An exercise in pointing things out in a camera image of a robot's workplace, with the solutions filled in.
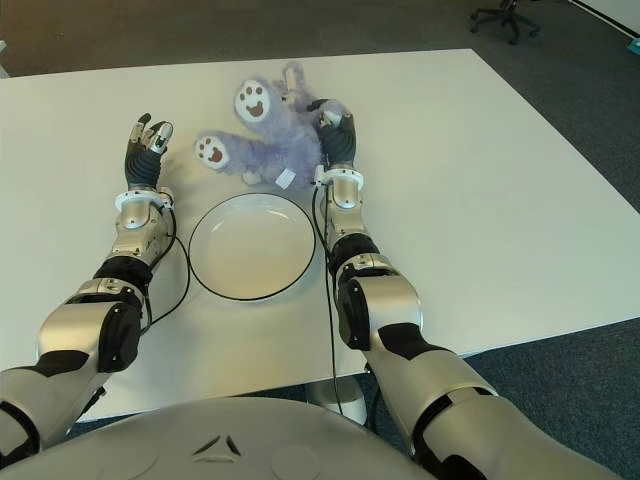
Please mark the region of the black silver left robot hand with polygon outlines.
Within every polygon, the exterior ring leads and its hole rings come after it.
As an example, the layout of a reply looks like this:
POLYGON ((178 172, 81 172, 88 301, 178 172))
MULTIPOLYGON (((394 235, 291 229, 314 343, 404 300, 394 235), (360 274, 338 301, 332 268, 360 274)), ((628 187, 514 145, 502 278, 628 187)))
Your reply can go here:
POLYGON ((134 124, 127 142, 124 172, 129 189, 157 188, 161 159, 174 127, 168 121, 149 126, 151 119, 150 113, 144 113, 134 124))

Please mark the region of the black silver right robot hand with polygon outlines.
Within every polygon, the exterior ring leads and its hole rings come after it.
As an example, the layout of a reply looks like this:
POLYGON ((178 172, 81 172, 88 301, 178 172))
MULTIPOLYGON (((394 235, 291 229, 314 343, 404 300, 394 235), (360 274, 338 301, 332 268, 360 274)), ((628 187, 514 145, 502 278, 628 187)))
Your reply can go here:
POLYGON ((307 106, 329 167, 354 166, 357 140, 353 114, 339 101, 316 99, 307 106))

